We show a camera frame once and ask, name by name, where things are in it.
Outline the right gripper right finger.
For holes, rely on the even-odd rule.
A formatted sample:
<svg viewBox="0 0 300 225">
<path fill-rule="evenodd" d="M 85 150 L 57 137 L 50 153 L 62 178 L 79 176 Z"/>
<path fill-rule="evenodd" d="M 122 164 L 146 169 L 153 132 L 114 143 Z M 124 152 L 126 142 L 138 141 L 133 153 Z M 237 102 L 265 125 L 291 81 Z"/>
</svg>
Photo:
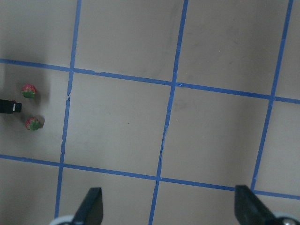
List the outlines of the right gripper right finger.
<svg viewBox="0 0 300 225">
<path fill-rule="evenodd" d="M 246 185 L 236 185 L 234 214 L 240 225 L 298 225 L 300 221 L 286 213 L 273 213 Z"/>
</svg>

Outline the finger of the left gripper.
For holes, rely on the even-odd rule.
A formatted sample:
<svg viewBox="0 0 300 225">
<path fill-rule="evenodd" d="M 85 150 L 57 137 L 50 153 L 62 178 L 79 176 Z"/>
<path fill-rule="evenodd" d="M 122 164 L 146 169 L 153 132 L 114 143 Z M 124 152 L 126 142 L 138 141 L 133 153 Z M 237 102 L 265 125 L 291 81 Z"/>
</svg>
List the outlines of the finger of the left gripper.
<svg viewBox="0 0 300 225">
<path fill-rule="evenodd" d="M 20 113 L 22 111 L 22 104 L 11 100 L 0 100 L 0 113 L 13 114 Z"/>
</svg>

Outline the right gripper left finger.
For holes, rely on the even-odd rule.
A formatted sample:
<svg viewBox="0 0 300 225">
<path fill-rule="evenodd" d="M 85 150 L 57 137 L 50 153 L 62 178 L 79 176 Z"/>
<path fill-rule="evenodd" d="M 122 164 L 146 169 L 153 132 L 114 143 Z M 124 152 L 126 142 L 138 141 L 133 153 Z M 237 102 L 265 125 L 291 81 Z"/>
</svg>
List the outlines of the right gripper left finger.
<svg viewBox="0 0 300 225">
<path fill-rule="evenodd" d="M 102 188 L 92 187 L 74 215 L 55 218 L 50 225 L 101 225 L 103 217 Z"/>
</svg>

